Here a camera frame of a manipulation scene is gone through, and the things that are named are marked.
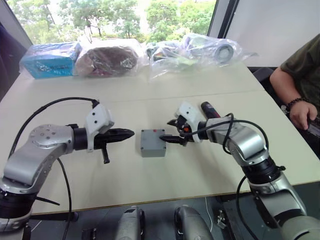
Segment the white wall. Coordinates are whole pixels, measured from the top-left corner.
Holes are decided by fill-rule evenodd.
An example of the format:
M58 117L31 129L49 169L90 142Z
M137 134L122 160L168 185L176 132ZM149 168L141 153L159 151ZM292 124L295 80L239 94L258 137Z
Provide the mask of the white wall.
M8 8L5 0L0 0L0 23L4 26L7 32L18 42L20 42L26 49L32 45L27 34Z
M258 57L248 67L277 67L320 33L320 0L240 0L226 38Z

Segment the gray box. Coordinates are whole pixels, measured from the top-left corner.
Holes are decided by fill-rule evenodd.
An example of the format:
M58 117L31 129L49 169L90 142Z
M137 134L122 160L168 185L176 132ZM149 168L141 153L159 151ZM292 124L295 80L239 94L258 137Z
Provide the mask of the gray box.
M164 129L141 130L141 156L143 158L164 157L166 155L166 142L159 137L166 134Z

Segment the table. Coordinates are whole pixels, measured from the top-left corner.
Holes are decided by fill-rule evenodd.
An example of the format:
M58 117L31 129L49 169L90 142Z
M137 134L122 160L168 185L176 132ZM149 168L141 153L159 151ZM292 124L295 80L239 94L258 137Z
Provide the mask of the table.
M234 193L244 174L221 145L208 141L189 143L187 147L168 144L165 157L141 157L141 129L159 128L176 134L166 122L174 118L183 101L194 106L208 101L221 115L233 112L237 119L260 125L268 135L271 157L277 165L286 166L291 184L320 180L318 158L242 63L204 72L169 74L153 82L148 82L144 74L107 79L31 80L20 76L0 102L1 171L25 119L45 103L71 96L99 99L112 112L115 128L136 133L121 143L108 144L109 164L103 164L99 150L74 151L61 157L70 182L73 210ZM82 126L90 110L91 105L83 101L51 106L28 125L19 146L40 124ZM248 190L245 183L242 191ZM34 213L68 209L66 184L57 162L38 196L61 206L36 201Z

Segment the plastic bag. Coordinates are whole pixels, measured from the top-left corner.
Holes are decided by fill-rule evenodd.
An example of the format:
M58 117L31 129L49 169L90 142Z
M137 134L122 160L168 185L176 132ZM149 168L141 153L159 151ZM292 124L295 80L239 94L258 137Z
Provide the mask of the plastic bag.
M147 45L151 79L165 73L178 73L188 68L210 65L225 66L257 55L245 52L235 41L189 33L179 41L162 41Z
M132 76L149 63L140 43L133 38L108 39L82 47L75 63L76 72L80 76Z
M20 73L27 70L35 79L72 76L80 51L77 41L32 45L20 60Z

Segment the man's arm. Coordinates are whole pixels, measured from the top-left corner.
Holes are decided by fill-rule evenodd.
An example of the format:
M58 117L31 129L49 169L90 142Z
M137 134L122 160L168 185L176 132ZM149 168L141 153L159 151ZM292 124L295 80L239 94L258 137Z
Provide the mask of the man's arm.
M301 98L292 76L285 71L282 71L280 67L272 73L270 76L270 82L278 97L285 104ZM314 105L306 101L298 101L291 107L290 119L297 128L307 130L307 118L309 117L313 121L316 119L317 114L318 111Z

